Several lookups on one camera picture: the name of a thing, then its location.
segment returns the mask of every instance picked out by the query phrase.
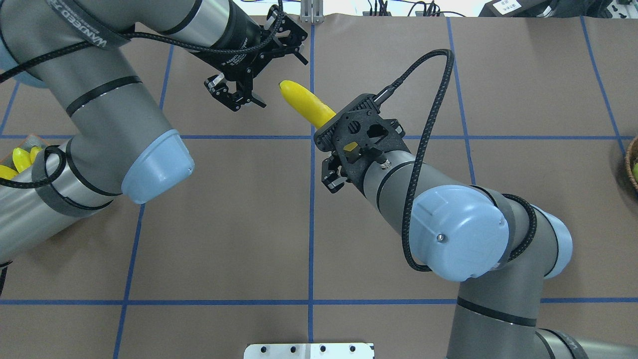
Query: banana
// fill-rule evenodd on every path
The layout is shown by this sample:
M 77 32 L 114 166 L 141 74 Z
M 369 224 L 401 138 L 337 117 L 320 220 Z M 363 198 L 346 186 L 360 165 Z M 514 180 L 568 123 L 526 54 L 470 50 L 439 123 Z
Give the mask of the banana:
M 294 81 L 281 81 L 279 90 L 286 102 L 316 128 L 324 126 L 335 115 L 317 96 Z
M 18 173 L 29 168 L 31 165 L 31 156 L 30 154 L 23 150 L 20 147 L 16 147 L 13 149 L 13 164 L 15 169 L 18 170 Z
M 29 153 L 29 159 L 31 160 L 31 164 L 33 164 L 33 162 L 36 161 L 36 156 L 38 155 L 40 151 L 42 151 L 42 147 L 33 146 L 31 148 L 31 152 Z
M 0 178 L 4 178 L 5 180 L 10 180 L 18 175 L 18 172 L 14 171 L 12 168 L 9 168 L 5 165 L 0 165 Z

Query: blue joint cap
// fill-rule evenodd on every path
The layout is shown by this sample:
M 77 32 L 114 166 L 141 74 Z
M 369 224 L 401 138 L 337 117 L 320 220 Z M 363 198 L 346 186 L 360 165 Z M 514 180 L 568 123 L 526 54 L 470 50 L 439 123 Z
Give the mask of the blue joint cap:
M 541 210 L 540 208 L 533 206 L 537 211 L 541 212 L 547 221 L 552 226 L 554 234 L 556 235 L 556 242 L 558 244 L 558 256 L 556 257 L 556 263 L 554 268 L 545 275 L 545 279 L 553 278 L 559 275 L 567 264 L 572 259 L 572 252 L 574 251 L 574 243 L 572 242 L 572 235 L 569 233 L 567 226 L 556 216 Z
M 462 282 L 493 269 L 509 235 L 503 213 L 469 187 L 438 186 L 414 200 L 410 249 L 444 279 Z
M 159 136 L 133 162 L 122 182 L 122 193 L 142 204 L 166 192 L 193 173 L 191 158 L 179 132 Z
M 6 44 L 3 40 L 0 40 L 0 68 L 2 70 L 11 70 L 18 66 L 18 63 L 13 58 L 9 50 L 6 48 Z M 47 85 L 42 80 L 31 75 L 30 73 L 23 71 L 13 77 L 16 81 L 25 85 L 33 86 L 35 88 L 47 88 Z

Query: metal plate with holes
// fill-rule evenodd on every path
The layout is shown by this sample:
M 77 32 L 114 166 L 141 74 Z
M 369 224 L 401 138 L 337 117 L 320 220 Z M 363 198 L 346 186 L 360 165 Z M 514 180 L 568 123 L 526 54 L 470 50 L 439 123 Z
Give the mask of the metal plate with holes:
M 252 344 L 244 359 L 374 359 L 372 343 Z

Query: fruit bowl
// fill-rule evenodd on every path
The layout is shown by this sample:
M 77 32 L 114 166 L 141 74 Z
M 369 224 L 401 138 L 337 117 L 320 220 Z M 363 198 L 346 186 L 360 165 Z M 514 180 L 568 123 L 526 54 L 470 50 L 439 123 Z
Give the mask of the fruit bowl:
M 625 168 L 629 175 L 629 180 L 632 185 L 638 191 L 638 176 L 633 173 L 634 166 L 638 163 L 638 137 L 632 140 L 627 148 L 627 155 L 625 156 Z

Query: white bracket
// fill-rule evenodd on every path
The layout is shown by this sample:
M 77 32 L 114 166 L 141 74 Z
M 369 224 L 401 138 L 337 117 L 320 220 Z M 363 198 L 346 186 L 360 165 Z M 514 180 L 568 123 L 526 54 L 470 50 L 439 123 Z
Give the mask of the white bracket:
M 370 343 L 252 344 L 244 359 L 375 359 Z
M 301 22 L 321 24 L 323 22 L 323 0 L 301 0 Z

